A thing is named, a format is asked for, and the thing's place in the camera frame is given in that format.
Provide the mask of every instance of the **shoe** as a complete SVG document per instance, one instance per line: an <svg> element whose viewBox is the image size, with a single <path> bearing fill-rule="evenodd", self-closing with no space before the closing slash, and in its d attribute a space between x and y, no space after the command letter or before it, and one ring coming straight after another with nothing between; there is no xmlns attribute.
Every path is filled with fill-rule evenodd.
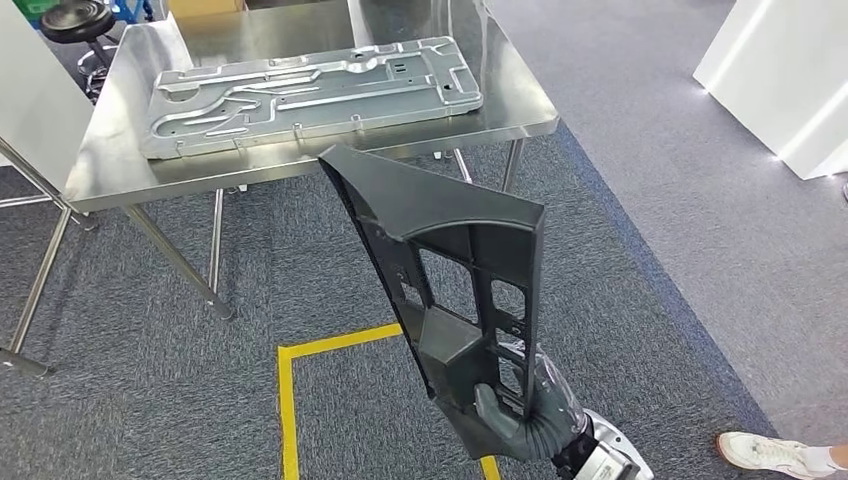
<svg viewBox="0 0 848 480"><path fill-rule="evenodd" d="M804 460L807 446L803 443L728 432L716 438L716 447L728 463L746 470L774 470L800 480L823 478L834 472L816 472L807 468Z"/></svg>

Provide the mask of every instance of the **white panel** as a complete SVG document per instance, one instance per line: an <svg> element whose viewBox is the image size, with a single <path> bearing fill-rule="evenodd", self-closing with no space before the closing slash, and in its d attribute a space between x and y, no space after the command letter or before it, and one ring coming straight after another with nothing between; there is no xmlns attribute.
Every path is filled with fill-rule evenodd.
<svg viewBox="0 0 848 480"><path fill-rule="evenodd" d="M91 103L15 4L2 0L0 63L0 137L61 191Z"/></svg>
<svg viewBox="0 0 848 480"><path fill-rule="evenodd" d="M846 1L739 0L694 76L796 174L812 178L836 173L820 165L848 138L845 52Z"/></svg>

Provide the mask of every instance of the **stainless steel table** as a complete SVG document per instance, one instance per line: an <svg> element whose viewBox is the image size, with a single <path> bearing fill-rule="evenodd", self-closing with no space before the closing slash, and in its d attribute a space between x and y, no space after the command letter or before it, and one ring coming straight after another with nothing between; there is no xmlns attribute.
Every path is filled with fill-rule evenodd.
<svg viewBox="0 0 848 480"><path fill-rule="evenodd" d="M176 160L148 161L138 151L153 82L162 70L439 35L456 39L483 91L484 106L474 113ZM80 211L122 207L207 302L229 317L216 291L221 189L310 173L317 168L316 155L336 143L404 158L512 141L507 190L523 139L552 133L558 119L482 0L328 0L186 19L179 28L173 21L140 24L124 34L64 194ZM209 190L217 195L207 281L139 204Z"/></svg>

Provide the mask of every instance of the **floor marking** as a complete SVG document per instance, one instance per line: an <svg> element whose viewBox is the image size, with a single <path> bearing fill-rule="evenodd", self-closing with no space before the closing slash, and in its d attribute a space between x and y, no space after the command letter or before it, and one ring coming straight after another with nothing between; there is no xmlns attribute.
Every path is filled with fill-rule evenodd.
<svg viewBox="0 0 848 480"><path fill-rule="evenodd" d="M292 361L295 358L329 352L340 348L352 347L363 343L396 337L403 333L398 323L362 330L360 332L324 338L314 342L277 347L277 365L280 375L280 421L283 429L283 480L300 480L297 460L297 427L294 414L294 373ZM480 459L485 480L501 480L495 457Z"/></svg>
<svg viewBox="0 0 848 480"><path fill-rule="evenodd" d="M349 333L347 335L339 335L338 337L324 338L314 342L303 343L291 347L280 347L288 350L291 358L305 357L316 353L329 352L330 350L338 350L340 348L359 345L360 343L373 342L382 338L394 337L400 335L402 330L399 323L390 323L382 327L362 330L361 332Z"/></svg>
<svg viewBox="0 0 848 480"><path fill-rule="evenodd" d="M480 459L483 467L483 477L486 480L501 480L501 472L498 470L498 462L495 457L483 457Z"/></svg>
<svg viewBox="0 0 848 480"><path fill-rule="evenodd" d="M297 427L294 416L294 376L292 358L283 351L277 351L280 372L280 419L283 427L283 478L298 480Z"/></svg>

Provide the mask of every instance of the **robotic hand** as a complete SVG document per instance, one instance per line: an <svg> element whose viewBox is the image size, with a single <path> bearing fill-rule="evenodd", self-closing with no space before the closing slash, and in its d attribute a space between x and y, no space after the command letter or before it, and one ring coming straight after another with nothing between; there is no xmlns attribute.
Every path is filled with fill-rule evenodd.
<svg viewBox="0 0 848 480"><path fill-rule="evenodd" d="M516 349L510 345L505 348ZM521 370L513 370L519 383ZM563 479L651 480L633 444L606 419L583 410L550 358L537 350L535 395L523 421L505 413L491 386L474 387L477 415L518 460L551 459Z"/></svg>

